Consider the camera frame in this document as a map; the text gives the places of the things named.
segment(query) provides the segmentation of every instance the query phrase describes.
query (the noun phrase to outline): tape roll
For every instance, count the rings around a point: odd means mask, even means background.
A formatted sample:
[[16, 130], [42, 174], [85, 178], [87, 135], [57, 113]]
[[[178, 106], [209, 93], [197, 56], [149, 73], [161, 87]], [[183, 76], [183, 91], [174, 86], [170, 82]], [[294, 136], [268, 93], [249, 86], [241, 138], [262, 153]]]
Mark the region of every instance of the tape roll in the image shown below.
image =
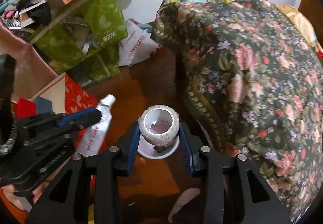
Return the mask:
[[138, 120], [139, 130], [145, 140], [155, 146], [167, 146], [178, 135], [179, 115], [165, 105], [155, 105], [143, 112]]

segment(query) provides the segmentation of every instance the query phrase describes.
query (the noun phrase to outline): floral fabric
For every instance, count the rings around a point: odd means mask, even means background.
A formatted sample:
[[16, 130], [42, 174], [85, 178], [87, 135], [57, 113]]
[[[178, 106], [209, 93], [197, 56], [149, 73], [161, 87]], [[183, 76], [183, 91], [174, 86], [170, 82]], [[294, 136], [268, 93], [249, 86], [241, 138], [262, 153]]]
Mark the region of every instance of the floral fabric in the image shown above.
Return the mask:
[[212, 146], [245, 153], [296, 222], [323, 179], [323, 70], [298, 29], [267, 0], [165, 1], [152, 37], [182, 53]]

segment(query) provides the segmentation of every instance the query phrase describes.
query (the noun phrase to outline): brown wooden surface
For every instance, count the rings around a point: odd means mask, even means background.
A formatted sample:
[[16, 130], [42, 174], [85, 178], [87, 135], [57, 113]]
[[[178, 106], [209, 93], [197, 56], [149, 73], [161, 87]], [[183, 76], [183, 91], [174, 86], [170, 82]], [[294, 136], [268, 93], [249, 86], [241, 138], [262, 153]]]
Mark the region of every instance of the brown wooden surface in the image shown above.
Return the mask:
[[[107, 146], [112, 146], [145, 109], [156, 104], [174, 108], [191, 130], [197, 130], [196, 121], [181, 100], [184, 87], [183, 82], [175, 81], [175, 54], [163, 49], [142, 63], [122, 67], [119, 75], [87, 91], [98, 99], [107, 94], [117, 99], [105, 139]], [[180, 146], [162, 160], [150, 160], [138, 154], [133, 173], [127, 179], [119, 178], [123, 220], [127, 223], [141, 223], [151, 218], [166, 221], [179, 194], [200, 184], [201, 179], [189, 176]]]
[[319, 43], [323, 44], [323, 6], [319, 0], [302, 0], [298, 9], [313, 25]]

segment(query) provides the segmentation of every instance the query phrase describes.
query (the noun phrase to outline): metal screw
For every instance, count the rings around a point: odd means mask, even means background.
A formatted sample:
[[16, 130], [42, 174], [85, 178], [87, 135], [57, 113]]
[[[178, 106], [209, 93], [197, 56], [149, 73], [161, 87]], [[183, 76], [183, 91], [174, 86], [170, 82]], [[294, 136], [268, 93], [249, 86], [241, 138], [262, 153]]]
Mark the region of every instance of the metal screw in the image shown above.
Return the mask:
[[109, 148], [109, 151], [110, 152], [117, 152], [119, 150], [119, 148], [117, 147], [117, 146], [111, 146], [110, 148]]
[[246, 161], [247, 156], [245, 154], [238, 154], [238, 159], [241, 160], [241, 161]]
[[209, 153], [211, 151], [211, 148], [208, 146], [202, 146], [201, 147], [202, 152], [204, 153]]
[[82, 155], [81, 154], [75, 154], [74, 156], [73, 156], [73, 160], [74, 161], [78, 161], [78, 160], [80, 160], [82, 158]]

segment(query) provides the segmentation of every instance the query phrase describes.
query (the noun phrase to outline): tube cap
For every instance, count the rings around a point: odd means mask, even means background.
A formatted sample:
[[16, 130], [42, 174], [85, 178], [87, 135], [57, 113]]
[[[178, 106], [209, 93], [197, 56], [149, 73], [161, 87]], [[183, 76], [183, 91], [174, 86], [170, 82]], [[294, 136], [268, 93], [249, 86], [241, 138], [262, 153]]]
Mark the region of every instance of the tube cap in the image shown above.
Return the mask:
[[114, 102], [116, 101], [116, 98], [113, 95], [107, 95], [103, 99], [101, 99], [101, 103], [104, 105], [112, 106]]

